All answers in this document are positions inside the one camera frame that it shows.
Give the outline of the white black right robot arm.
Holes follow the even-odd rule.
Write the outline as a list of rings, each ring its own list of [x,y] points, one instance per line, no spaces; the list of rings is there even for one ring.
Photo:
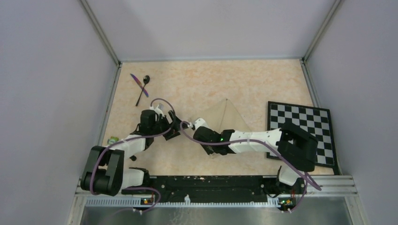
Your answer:
[[[299,178],[315,189],[321,190],[320,185],[309,175],[315,169],[318,140],[291,122],[268,131],[226,129],[220,133],[210,129],[203,122],[195,126],[191,140],[199,143],[208,155],[273,153],[284,162],[275,180],[275,187],[279,192],[288,193]]]

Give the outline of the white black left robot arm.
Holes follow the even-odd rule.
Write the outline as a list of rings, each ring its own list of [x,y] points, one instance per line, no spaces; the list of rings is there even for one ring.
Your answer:
[[[169,140],[179,135],[177,127],[181,120],[175,110],[164,113],[159,108],[143,110],[136,129],[126,138],[108,146],[93,146],[86,161],[80,187],[93,195],[115,196],[127,176],[133,178],[132,186],[140,194],[149,191],[151,182],[144,177],[143,169],[132,169],[124,173],[124,162],[147,150],[154,139],[163,136]]]

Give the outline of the cream cloth napkin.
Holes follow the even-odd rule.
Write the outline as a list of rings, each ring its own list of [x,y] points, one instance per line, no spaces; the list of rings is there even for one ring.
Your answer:
[[[194,114],[190,120],[194,126],[194,132],[199,127],[206,127],[217,133],[221,133],[223,130],[227,129],[242,132],[251,131],[241,114],[229,99],[221,100],[211,107]]]

